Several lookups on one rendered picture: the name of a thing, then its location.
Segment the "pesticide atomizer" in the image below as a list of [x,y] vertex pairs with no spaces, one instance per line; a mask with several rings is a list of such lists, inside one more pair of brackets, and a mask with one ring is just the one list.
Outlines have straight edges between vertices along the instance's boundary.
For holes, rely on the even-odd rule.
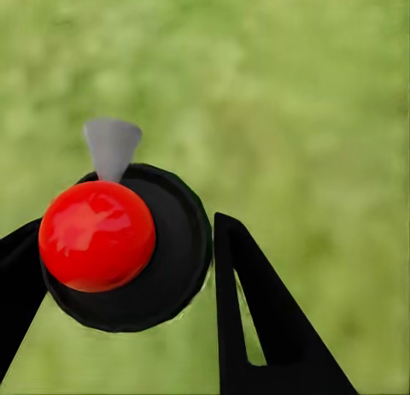
[[38,232],[44,283],[83,326],[135,333],[175,318],[214,267],[200,196],[176,174],[130,163],[144,134],[115,118],[82,126],[96,172],[64,191]]

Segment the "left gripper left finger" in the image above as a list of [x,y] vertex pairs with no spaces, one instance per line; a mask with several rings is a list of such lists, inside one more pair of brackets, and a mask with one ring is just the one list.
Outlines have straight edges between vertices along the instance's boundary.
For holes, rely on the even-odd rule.
[[41,222],[39,217],[0,239],[0,381],[49,292],[38,247]]

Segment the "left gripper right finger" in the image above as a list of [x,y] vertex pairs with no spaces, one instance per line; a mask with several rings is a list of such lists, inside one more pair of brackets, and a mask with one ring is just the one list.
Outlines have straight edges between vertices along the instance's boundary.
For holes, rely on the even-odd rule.
[[[214,213],[220,395],[359,395],[246,226]],[[266,366],[249,363],[234,271]]]

